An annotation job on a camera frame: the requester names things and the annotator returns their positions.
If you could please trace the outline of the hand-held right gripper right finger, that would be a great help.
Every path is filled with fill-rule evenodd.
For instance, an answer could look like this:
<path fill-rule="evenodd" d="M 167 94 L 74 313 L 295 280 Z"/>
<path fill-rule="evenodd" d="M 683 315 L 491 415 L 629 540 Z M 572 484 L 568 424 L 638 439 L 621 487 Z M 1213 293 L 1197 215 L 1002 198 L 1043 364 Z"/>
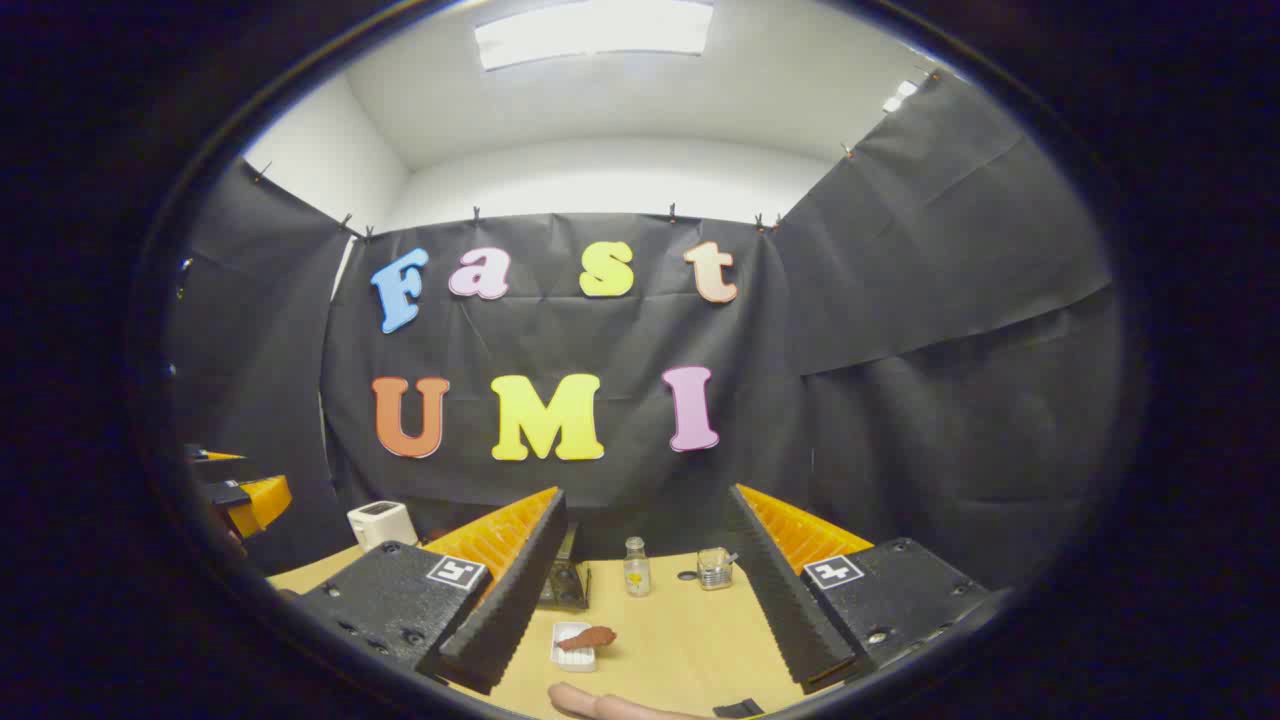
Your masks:
<path fill-rule="evenodd" d="M 914 539 L 873 544 L 759 489 L 728 495 L 730 548 L 805 693 L 925 648 L 991 597 Z"/>

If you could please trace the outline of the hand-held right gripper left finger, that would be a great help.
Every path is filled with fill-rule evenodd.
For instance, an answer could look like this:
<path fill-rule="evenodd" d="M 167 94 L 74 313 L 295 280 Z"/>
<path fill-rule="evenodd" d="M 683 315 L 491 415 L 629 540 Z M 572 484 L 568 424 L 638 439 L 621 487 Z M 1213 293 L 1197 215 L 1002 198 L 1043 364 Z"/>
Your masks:
<path fill-rule="evenodd" d="M 374 546 L 300 602 L 353 648 L 489 693 L 524 637 L 567 532 L 550 487 L 417 547 Z"/>

